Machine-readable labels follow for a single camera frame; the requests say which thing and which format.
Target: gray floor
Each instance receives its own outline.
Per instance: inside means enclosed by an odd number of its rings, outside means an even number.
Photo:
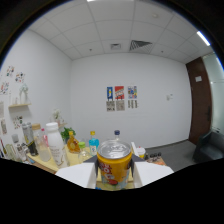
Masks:
[[[185,167],[196,164],[192,160],[195,150],[195,145],[189,141],[182,141],[167,146],[146,148],[146,153],[150,156],[152,153],[162,153],[162,158],[167,166],[174,172],[181,170]]]

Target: chair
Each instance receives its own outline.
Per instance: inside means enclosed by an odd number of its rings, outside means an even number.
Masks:
[[[197,163],[224,158],[224,135],[209,131],[201,135],[194,151],[193,160]]]

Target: air vent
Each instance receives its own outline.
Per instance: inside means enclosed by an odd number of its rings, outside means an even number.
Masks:
[[[153,44],[150,42],[132,40],[129,51],[133,53],[149,54],[152,50],[152,46]]]
[[[110,48],[111,48],[111,50],[121,49],[121,44],[111,44]]]

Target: ceiling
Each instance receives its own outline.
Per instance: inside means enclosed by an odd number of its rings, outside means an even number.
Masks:
[[[44,14],[28,29],[72,60],[144,53],[186,64],[213,52],[181,15],[146,0],[72,0]],[[151,44],[130,51],[133,40]],[[111,44],[120,44],[120,49],[111,49]]]

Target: door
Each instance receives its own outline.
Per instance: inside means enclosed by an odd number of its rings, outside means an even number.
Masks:
[[[191,85],[192,118],[189,141],[197,144],[200,135],[209,132],[212,98],[208,74],[202,58],[186,64]]]

